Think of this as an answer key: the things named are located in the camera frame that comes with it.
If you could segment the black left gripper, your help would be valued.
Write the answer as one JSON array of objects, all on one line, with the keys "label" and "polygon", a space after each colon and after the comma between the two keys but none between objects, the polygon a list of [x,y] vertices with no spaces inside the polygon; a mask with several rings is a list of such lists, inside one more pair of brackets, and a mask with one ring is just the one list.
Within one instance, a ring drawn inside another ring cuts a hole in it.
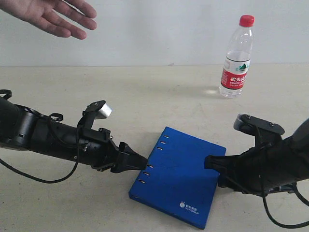
[{"label": "black left gripper", "polygon": [[77,136],[78,163],[89,165],[99,172],[109,169],[112,173],[141,171],[147,167],[147,158],[136,153],[125,142],[120,142],[117,147],[107,129],[85,132],[79,128]]}]

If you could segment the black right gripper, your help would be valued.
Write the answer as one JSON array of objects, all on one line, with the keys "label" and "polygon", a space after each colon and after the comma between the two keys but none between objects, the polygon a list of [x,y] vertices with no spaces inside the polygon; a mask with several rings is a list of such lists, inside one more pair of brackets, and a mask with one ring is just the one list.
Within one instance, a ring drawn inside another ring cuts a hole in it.
[{"label": "black right gripper", "polygon": [[255,146],[240,155],[208,155],[204,169],[220,173],[218,186],[243,194],[261,196],[291,191],[296,182],[297,147],[293,140],[281,140],[273,145]]}]

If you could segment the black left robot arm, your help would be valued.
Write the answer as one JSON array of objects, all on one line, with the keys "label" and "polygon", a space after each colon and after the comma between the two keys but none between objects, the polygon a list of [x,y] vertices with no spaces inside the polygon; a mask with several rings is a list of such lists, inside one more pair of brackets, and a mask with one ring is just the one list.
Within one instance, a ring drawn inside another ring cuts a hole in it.
[{"label": "black left robot arm", "polygon": [[97,171],[112,173],[144,170],[147,158],[128,144],[116,145],[108,129],[92,129],[96,119],[106,119],[112,110],[104,100],[95,101],[82,112],[76,127],[62,123],[58,113],[43,115],[31,108],[13,104],[12,92],[0,91],[0,146],[27,150],[59,159],[78,161]]}]

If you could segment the person's open hand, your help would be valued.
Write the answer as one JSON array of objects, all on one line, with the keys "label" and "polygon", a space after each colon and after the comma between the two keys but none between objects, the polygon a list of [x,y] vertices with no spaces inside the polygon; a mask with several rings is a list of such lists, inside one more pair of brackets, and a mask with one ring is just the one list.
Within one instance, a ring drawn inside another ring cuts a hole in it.
[{"label": "person's open hand", "polygon": [[82,27],[95,30],[96,10],[84,0],[2,0],[0,9],[15,18],[60,38],[83,40],[86,32],[60,15]]}]

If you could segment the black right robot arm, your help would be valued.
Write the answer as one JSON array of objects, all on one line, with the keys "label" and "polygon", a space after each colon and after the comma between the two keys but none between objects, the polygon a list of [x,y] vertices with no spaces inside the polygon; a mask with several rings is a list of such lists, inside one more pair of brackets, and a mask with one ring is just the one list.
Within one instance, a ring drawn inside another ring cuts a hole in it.
[{"label": "black right robot arm", "polygon": [[260,196],[270,189],[309,177],[309,122],[283,139],[273,122],[239,114],[234,129],[254,137],[254,146],[240,155],[205,157],[204,168],[217,171],[218,186]]}]

